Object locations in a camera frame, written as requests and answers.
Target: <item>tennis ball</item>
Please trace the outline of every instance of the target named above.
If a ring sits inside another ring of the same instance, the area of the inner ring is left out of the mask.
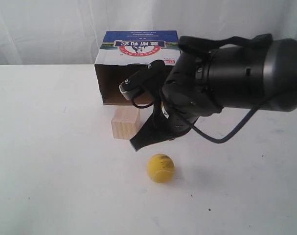
[[[174,172],[174,164],[171,158],[164,154],[156,154],[147,164],[149,178],[157,183],[165,183],[171,180]]]

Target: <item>white curtain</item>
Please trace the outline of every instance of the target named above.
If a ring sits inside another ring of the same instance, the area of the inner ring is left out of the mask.
[[[297,39],[297,0],[0,0],[0,64],[92,64],[105,32]]]

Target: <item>white tabletop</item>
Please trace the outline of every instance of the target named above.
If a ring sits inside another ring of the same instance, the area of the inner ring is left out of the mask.
[[[225,144],[191,131],[137,153],[114,110],[93,65],[0,66],[0,235],[297,235],[297,110],[259,111]],[[197,125],[219,137],[246,112]],[[169,184],[146,174],[156,153]]]

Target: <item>wooden cube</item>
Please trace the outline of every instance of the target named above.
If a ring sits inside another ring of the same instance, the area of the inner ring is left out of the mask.
[[[111,121],[113,135],[116,139],[131,139],[140,128],[139,109],[133,106],[117,107]]]

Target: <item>cardboard box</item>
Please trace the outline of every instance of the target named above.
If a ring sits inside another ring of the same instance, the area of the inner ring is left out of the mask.
[[[119,84],[154,60],[163,60],[170,73],[180,56],[178,35],[170,31],[108,31],[95,62],[103,104],[127,105]],[[136,103],[148,104],[144,94]]]

